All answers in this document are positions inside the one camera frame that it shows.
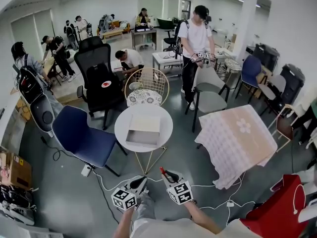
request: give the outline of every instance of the white column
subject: white column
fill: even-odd
[[[162,18],[168,18],[168,0],[163,0],[163,7],[162,7]]]
[[[182,5],[183,0],[178,0],[178,18],[181,19],[182,17]]]
[[[233,53],[237,55],[237,62],[242,62],[248,40],[252,35],[252,24],[255,19],[257,0],[244,0],[238,25],[237,39]]]

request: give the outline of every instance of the white box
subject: white box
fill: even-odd
[[[194,199],[192,189],[188,181],[179,183],[174,187],[168,188],[167,193],[169,197],[178,205],[184,204]]]
[[[128,210],[131,207],[137,205],[137,198],[134,194],[125,191],[123,189],[117,188],[111,195],[112,203],[115,207],[122,210]]]
[[[160,117],[133,115],[127,144],[155,147],[159,142]]]

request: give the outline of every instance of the gray desk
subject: gray desk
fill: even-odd
[[[144,38],[148,34],[151,34],[152,45],[154,43],[155,50],[157,49],[157,31],[156,31],[156,29],[153,29],[150,31],[141,31],[141,32],[137,32],[133,29],[133,30],[131,30],[131,37],[132,37],[132,47],[134,50],[135,50],[135,46],[149,44],[146,42],[146,39]]]

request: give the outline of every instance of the man in white t-shirt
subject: man in white t-shirt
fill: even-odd
[[[192,62],[191,59],[197,60],[197,53],[205,52],[206,40],[209,42],[210,52],[212,58],[214,58],[214,41],[211,34],[211,30],[206,24],[206,19],[208,16],[208,9],[199,5],[195,8],[193,12],[193,17],[186,22],[181,23],[178,32],[178,37],[181,39],[183,45],[183,87],[182,92],[185,93],[185,99],[187,102],[192,102],[193,93],[192,86],[194,82],[194,77],[198,66],[202,66],[201,62]],[[195,106],[192,103],[190,110],[194,110]]]
[[[149,195],[142,193],[140,198],[142,203],[137,209],[138,217],[134,222],[131,236],[130,223],[134,207],[123,213],[113,238],[261,238],[239,220],[232,221],[221,231],[216,223],[192,201],[184,204],[192,220],[157,220],[154,214],[154,202]]]
[[[123,49],[115,53],[115,57],[121,61],[123,73],[130,76],[135,71],[144,67],[144,62],[136,50]]]

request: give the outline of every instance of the white shoe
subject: white shoe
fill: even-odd
[[[192,103],[190,104],[189,109],[190,109],[191,111],[195,110],[195,104],[194,104],[194,102],[192,102]]]
[[[71,76],[69,77],[68,83],[71,82],[71,81],[73,81],[74,78],[76,78],[76,74],[71,75]]]
[[[66,79],[68,79],[68,77],[69,77],[69,75],[64,76],[64,77],[61,79],[61,81],[64,82]]]

